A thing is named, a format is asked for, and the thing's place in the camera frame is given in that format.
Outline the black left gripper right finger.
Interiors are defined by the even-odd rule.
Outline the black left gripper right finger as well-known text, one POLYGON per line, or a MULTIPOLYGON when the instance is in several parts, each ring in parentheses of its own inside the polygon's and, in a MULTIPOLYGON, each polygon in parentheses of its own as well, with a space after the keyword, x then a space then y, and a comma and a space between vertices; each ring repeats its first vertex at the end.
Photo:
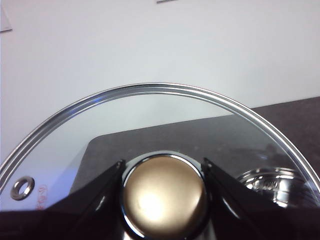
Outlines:
POLYGON ((209 216, 218 240, 318 240, 318 207, 281 207, 208 158, 203 163, 209 216))

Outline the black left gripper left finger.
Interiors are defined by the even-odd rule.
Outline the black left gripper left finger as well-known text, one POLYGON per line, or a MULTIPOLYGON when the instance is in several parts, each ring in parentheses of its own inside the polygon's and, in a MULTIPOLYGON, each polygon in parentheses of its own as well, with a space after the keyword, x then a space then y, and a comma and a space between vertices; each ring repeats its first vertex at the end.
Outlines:
POLYGON ((4 211, 2 240, 120 240, 119 192, 126 163, 120 160, 84 187, 47 209, 4 211))

